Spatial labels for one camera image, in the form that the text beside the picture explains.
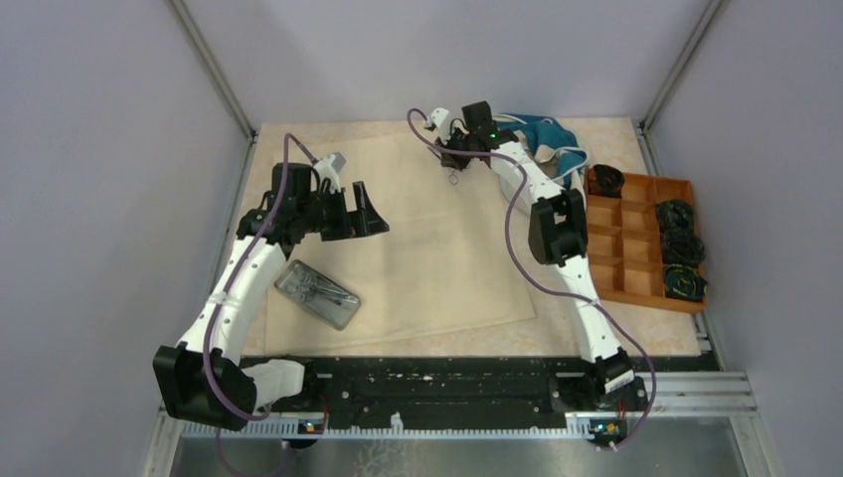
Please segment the metal instrument tray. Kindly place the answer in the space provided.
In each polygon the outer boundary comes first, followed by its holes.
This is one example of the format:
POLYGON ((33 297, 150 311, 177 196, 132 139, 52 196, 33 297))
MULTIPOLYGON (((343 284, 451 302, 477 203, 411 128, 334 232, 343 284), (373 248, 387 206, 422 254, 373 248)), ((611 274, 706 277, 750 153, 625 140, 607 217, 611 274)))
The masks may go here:
POLYGON ((274 288, 337 331, 343 331, 362 307, 359 295, 300 260, 286 265, 274 288))

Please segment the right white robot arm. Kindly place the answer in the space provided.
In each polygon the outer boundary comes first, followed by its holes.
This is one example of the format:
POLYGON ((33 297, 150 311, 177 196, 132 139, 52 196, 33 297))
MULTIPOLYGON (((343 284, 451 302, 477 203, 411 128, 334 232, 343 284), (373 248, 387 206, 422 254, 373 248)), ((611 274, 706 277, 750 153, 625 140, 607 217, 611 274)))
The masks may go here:
POLYGON ((617 323, 601 305, 590 274, 583 194, 552 180, 529 157, 518 136, 498 125, 485 101, 464 107, 459 127, 452 126, 451 114, 444 108, 430 113, 411 109, 409 114, 421 117, 423 128, 435 133, 427 146, 438 151, 445 166, 461 170, 480 159, 511 188, 507 221, 517 204, 527 209, 529 250, 562 288, 555 291, 538 281, 532 284, 548 295, 573 300, 580 354, 590 366, 583 382, 584 398, 596 409, 611 408, 622 398, 623 388, 634 381, 635 372, 616 336, 617 323))

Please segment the beige cloth drape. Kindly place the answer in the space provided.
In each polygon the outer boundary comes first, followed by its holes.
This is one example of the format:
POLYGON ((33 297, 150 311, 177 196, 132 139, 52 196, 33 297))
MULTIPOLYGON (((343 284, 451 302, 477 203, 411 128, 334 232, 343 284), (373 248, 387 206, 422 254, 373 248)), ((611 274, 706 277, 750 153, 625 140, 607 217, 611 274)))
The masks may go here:
POLYGON ((347 158, 344 183, 362 181, 389 224, 383 235, 336 242, 308 237, 294 257, 361 297, 343 330, 277 291, 266 297, 269 355, 459 354, 460 333, 533 321, 527 285, 504 242, 497 176, 474 164, 450 183, 414 136, 393 124, 301 126, 316 154, 347 158))

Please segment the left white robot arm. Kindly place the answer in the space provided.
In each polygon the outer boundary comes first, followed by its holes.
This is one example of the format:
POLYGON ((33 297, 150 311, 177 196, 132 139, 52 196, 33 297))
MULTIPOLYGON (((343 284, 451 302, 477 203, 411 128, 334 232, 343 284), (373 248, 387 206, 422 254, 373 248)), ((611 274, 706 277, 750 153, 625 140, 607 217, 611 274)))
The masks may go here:
POLYGON ((340 184, 345 164, 335 152, 273 166, 270 187, 240 219, 231 255, 201 312, 175 345, 154 355, 169 416, 239 431, 265 418, 280 399, 300 411, 315 405, 319 386, 304 364, 269 359, 244 368, 241 358, 258 306, 307 235, 335 241, 389 231, 363 182, 353 183, 355 208, 348 209, 340 184))

